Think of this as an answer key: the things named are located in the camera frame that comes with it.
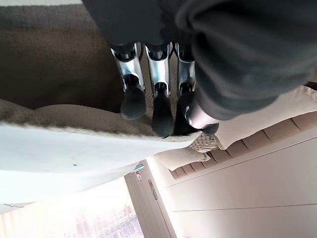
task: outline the beige sofa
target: beige sofa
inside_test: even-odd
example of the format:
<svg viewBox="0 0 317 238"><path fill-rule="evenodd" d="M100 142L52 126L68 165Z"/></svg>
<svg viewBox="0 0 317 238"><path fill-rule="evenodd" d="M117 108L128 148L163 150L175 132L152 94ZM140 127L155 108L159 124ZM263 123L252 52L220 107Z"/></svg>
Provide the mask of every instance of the beige sofa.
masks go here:
<svg viewBox="0 0 317 238"><path fill-rule="evenodd" d="M317 112L299 115L260 130L242 140L238 140L226 150L216 149L207 152L207 155L210 157L208 161L193 162L185 166L181 166L174 171L170 171L170 173L174 179L180 179L187 175L215 166L218 163L234 159L250 151L301 133L302 131L311 129L315 126L317 126Z"/></svg>

